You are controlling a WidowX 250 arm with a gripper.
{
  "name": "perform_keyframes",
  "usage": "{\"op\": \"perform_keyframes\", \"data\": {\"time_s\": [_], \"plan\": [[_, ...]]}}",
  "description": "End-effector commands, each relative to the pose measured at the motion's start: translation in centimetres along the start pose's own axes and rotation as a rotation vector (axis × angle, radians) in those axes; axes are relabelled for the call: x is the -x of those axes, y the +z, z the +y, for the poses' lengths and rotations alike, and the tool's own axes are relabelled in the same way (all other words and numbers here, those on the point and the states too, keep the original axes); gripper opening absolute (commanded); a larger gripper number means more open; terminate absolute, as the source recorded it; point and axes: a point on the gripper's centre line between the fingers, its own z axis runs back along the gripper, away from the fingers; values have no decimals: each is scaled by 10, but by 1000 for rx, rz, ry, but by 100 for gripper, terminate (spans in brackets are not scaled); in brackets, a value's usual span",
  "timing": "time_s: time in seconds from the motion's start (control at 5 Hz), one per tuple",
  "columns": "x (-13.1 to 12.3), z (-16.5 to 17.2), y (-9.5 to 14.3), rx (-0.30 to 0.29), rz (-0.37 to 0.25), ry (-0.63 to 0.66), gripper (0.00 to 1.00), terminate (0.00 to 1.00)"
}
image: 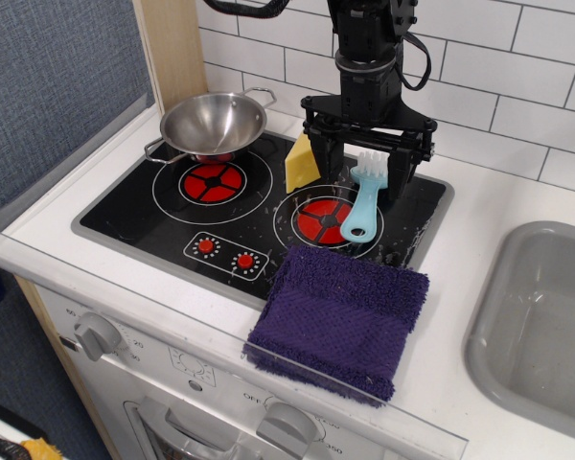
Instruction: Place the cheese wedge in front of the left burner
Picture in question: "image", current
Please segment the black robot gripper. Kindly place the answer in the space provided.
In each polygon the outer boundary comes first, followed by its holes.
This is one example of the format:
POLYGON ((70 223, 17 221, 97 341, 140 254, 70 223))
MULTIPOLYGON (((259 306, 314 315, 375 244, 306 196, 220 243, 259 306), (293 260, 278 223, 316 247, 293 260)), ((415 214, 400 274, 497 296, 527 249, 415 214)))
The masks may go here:
POLYGON ((338 95, 307 96, 301 101, 304 132, 323 180, 337 180, 344 147, 388 152, 388 198, 396 200, 417 166, 433 154, 437 123, 403 101, 403 74, 395 65, 340 69, 338 95))

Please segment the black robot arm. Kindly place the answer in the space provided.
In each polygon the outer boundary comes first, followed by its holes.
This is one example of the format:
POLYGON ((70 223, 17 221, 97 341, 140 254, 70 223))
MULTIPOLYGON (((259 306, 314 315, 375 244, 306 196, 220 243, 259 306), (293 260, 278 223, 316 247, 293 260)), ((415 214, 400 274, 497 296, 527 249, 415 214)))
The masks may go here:
POLYGON ((333 32, 338 38, 335 66, 340 92, 307 96, 304 132, 321 178, 333 182, 343 166, 347 145, 388 153, 381 168, 388 174, 387 195, 403 194, 419 164, 432 156, 436 122, 408 107, 404 89, 421 90, 403 73, 403 45, 424 51, 410 27, 417 21, 414 1, 332 1, 333 32))

